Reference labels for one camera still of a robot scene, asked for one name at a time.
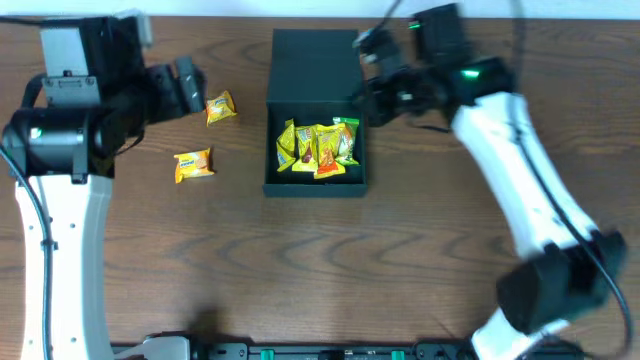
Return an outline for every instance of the wood grain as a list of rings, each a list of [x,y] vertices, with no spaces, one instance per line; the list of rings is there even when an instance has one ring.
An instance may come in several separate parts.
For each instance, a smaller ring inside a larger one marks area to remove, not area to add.
[[[257,342],[412,342],[468,336],[493,312],[494,283],[517,259],[488,186],[453,137],[398,119],[368,131],[365,198],[262,195],[272,29],[372,24],[153,20],[147,62],[192,55],[209,94],[231,90],[239,115],[210,129],[202,114],[151,127],[118,159],[105,240],[113,341],[195,328]],[[392,26],[410,49],[404,25]],[[535,20],[528,28],[522,90],[533,121],[575,198],[603,228],[626,236],[621,285],[638,310],[640,23]],[[510,22],[470,20],[469,31],[482,53],[510,53]],[[0,26],[0,125],[42,69],[37,32]],[[172,155],[211,145],[217,175],[175,185]],[[0,204],[0,358],[16,359],[24,250],[8,176],[0,176]],[[596,352],[613,350],[621,335],[614,301],[566,334]]]

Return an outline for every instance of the green light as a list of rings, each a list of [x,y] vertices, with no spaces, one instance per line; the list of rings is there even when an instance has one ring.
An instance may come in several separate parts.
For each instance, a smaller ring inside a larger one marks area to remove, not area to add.
[[[475,80],[480,76],[480,71],[477,70],[462,70],[462,76],[469,80]]]
[[[37,139],[40,136],[42,136],[42,129],[40,128],[31,128],[31,138],[32,139]]]

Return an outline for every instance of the white background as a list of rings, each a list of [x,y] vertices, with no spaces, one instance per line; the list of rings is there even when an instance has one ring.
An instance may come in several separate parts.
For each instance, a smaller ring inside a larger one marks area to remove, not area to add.
[[[404,0],[396,16],[454,0]],[[512,0],[460,0],[467,17],[510,17]],[[640,19],[640,0],[521,0],[532,18]],[[150,15],[381,17],[392,0],[0,0],[3,15]]]

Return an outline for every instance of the snack package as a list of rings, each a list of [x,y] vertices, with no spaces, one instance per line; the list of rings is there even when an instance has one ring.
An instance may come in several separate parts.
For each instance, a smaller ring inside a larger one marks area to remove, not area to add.
[[[316,126],[300,126],[296,128],[298,139],[298,159],[293,164],[293,171],[315,172],[318,170],[318,147],[316,146]]]
[[[314,179],[324,179],[345,173],[344,166],[336,162],[344,127],[345,124],[333,126],[317,125],[318,170],[313,174]]]
[[[295,127],[293,126],[293,119],[285,121],[284,131],[276,141],[278,165],[280,166],[278,168],[278,172],[286,170],[296,161],[295,155],[293,154],[296,149],[295,132],[296,131]]]
[[[178,159],[176,165],[176,184],[184,179],[215,174],[209,167],[209,155],[211,148],[186,154],[178,154],[173,157]]]
[[[235,115],[237,115],[236,106],[227,90],[217,98],[207,100],[207,127],[218,120]]]
[[[342,131],[342,138],[340,140],[340,148],[338,149],[338,156],[336,157],[336,161],[340,165],[344,166],[360,165],[353,158],[353,147],[356,144],[356,130],[358,130],[360,120],[334,117],[333,123],[345,124],[344,130]]]

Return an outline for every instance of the dark green box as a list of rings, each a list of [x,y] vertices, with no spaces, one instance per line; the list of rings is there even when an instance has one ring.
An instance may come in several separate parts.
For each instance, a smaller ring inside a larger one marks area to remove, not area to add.
[[[352,46],[357,36],[356,30],[274,30],[267,94],[266,196],[360,197],[366,193],[364,117],[351,103],[352,94],[363,84]],[[276,140],[286,120],[293,118],[296,126],[333,125],[336,116],[360,119],[354,148],[360,166],[347,166],[345,174],[321,180],[291,168],[277,171]]]

